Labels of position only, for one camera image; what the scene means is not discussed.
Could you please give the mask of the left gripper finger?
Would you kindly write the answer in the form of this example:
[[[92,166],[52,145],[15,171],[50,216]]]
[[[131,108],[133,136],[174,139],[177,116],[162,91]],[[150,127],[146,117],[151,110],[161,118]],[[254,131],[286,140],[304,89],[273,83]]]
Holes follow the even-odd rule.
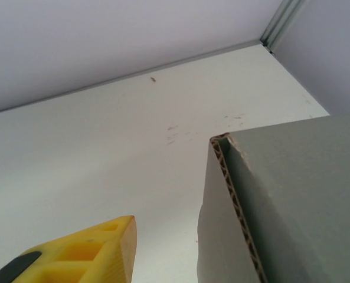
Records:
[[[0,282],[131,282],[137,247],[134,216],[34,246],[0,269]]]

